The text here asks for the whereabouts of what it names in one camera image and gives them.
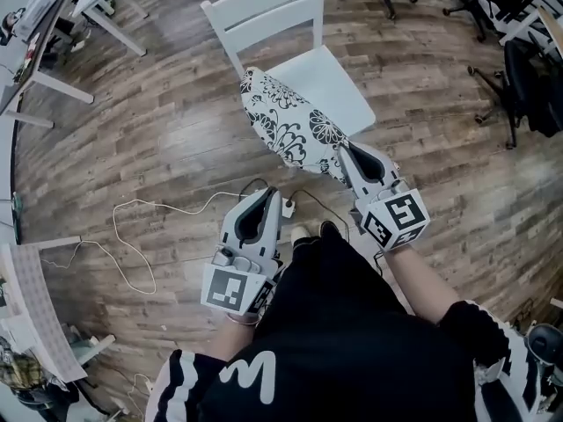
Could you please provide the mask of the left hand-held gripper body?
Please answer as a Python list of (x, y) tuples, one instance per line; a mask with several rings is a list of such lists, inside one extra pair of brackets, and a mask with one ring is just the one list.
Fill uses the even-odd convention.
[(201, 303), (237, 316), (256, 316), (276, 286), (281, 270), (279, 235), (246, 244), (222, 234), (211, 261), (204, 265)]

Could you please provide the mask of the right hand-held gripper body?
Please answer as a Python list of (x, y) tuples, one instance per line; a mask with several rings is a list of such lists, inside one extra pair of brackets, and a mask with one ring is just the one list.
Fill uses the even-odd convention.
[(370, 235), (382, 251), (392, 251), (420, 237), (430, 218), (417, 189), (402, 178), (383, 184), (351, 180), (352, 218), (360, 234)]

